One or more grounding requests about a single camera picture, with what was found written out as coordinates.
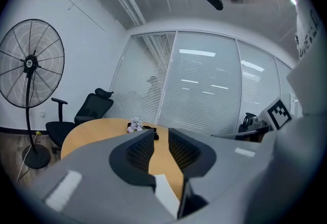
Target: white wall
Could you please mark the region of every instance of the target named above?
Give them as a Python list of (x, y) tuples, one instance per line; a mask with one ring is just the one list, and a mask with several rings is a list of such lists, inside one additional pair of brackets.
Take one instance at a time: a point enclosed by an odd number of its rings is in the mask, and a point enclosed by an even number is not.
[(295, 67), (297, 63), (297, 61), (287, 51), (277, 45), (274, 41), (271, 41), (270, 39), (258, 33), (254, 33), (252, 31), (224, 22), (196, 18), (165, 19), (149, 22), (145, 25), (130, 29), (127, 31), (127, 33), (129, 35), (135, 35), (147, 32), (169, 30), (206, 31), (228, 35), (268, 51), (291, 68)]
[[(71, 1), (9, 0), (0, 17), (1, 40), (15, 24), (29, 18), (42, 19), (57, 30), (65, 49), (65, 67), (52, 97), (68, 102), (63, 107), (64, 121), (74, 121), (86, 96), (97, 87), (109, 90), (128, 40), (126, 30), (102, 8), (99, 1), (78, 1), (78, 6), (94, 21), (72, 7)], [(40, 117), (41, 111), (45, 112), (45, 118)], [(48, 99), (31, 109), (30, 120), (33, 130), (44, 130), (46, 122), (58, 120), (57, 103)], [(11, 105), (2, 95), (0, 126), (27, 128), (25, 110)]]

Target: fan grille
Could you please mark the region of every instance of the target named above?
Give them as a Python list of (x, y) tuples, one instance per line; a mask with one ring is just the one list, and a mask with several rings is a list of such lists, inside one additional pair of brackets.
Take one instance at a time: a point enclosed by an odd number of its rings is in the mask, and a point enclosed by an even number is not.
[(64, 68), (64, 48), (56, 30), (38, 19), (15, 25), (0, 44), (0, 91), (13, 105), (26, 108), (27, 74), (24, 60), (38, 61), (32, 75), (29, 107), (35, 107), (57, 88)]

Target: fan hub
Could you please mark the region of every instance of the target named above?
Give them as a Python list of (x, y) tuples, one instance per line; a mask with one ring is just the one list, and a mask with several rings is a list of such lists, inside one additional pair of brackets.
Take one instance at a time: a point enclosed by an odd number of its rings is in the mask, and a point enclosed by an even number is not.
[(38, 67), (37, 58), (34, 55), (29, 55), (24, 60), (24, 72), (25, 73), (33, 73)]

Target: power cord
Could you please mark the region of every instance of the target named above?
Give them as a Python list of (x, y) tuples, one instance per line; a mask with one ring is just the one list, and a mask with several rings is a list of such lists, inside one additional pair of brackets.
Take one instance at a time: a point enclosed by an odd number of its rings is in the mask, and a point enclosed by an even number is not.
[(22, 170), (22, 167), (24, 166), (24, 162), (25, 162), (25, 159), (26, 159), (26, 156), (27, 156), (27, 154), (30, 152), (30, 150), (31, 150), (31, 147), (32, 147), (32, 145), (30, 145), (30, 148), (29, 148), (29, 150), (27, 151), (27, 153), (26, 153), (26, 155), (25, 155), (25, 157), (24, 157), (24, 160), (22, 161), (22, 165), (21, 165), (21, 167), (20, 167), (20, 171), (19, 171), (19, 173), (18, 173), (18, 176), (17, 176), (17, 180), (16, 180), (16, 182), (18, 182), (29, 170), (30, 170), (30, 168), (28, 168), (28, 170), (21, 176), (21, 177), (19, 177), (19, 175), (20, 175), (20, 173), (21, 173), (21, 170)]

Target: wooden table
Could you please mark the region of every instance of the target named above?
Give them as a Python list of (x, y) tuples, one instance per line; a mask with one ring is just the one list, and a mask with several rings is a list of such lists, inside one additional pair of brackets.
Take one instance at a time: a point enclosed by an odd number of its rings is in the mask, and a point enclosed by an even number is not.
[[(75, 149), (86, 144), (126, 134), (127, 123), (129, 122), (126, 119), (98, 119), (77, 126), (68, 134), (63, 142), (61, 158), (64, 158)], [(159, 140), (154, 141), (154, 153), (149, 164), (149, 174), (165, 174), (169, 185), (180, 200), (183, 174), (169, 152), (168, 129), (146, 122), (143, 125), (157, 128), (159, 135)]]

